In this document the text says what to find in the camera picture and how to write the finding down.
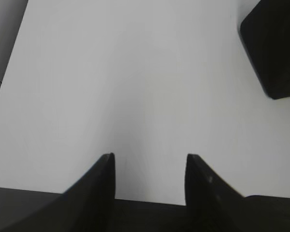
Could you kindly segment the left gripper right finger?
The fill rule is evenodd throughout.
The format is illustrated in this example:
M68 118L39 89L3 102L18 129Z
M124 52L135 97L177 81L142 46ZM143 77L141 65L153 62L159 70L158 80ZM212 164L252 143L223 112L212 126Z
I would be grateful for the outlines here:
M185 200L196 232L280 231L278 221L251 206L199 155L187 155Z

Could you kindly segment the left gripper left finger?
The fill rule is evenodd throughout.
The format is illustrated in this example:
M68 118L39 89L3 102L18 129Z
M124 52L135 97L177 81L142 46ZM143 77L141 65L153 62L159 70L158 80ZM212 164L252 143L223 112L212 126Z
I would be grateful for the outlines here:
M102 155L68 190L4 232L104 232L115 201L115 156Z

